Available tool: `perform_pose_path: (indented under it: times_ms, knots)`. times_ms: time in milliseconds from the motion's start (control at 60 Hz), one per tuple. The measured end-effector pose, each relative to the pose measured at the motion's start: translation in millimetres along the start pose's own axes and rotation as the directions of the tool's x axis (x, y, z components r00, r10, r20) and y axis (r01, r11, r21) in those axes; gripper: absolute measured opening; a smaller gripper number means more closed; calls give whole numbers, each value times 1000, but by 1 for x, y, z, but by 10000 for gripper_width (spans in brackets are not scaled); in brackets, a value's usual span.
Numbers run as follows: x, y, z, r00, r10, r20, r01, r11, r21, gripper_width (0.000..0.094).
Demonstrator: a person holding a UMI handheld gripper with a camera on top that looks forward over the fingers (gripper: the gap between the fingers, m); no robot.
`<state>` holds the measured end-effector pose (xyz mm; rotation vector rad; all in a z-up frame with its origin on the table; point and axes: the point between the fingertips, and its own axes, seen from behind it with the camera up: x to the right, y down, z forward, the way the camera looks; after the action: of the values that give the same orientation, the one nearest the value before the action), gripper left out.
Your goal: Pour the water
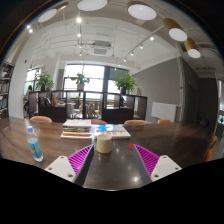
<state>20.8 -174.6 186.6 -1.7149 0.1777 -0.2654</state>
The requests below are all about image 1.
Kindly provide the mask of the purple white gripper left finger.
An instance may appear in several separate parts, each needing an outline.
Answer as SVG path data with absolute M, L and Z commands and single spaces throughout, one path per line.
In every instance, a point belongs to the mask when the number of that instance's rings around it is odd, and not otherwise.
M 64 155 L 59 156 L 46 168 L 46 171 L 82 186 L 93 156 L 94 145 L 91 144 L 68 157 Z

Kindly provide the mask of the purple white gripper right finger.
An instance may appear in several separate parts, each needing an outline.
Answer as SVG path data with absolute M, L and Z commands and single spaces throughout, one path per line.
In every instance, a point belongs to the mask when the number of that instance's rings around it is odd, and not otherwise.
M 133 154 L 144 185 L 181 170 L 168 155 L 158 156 L 137 144 L 133 146 Z

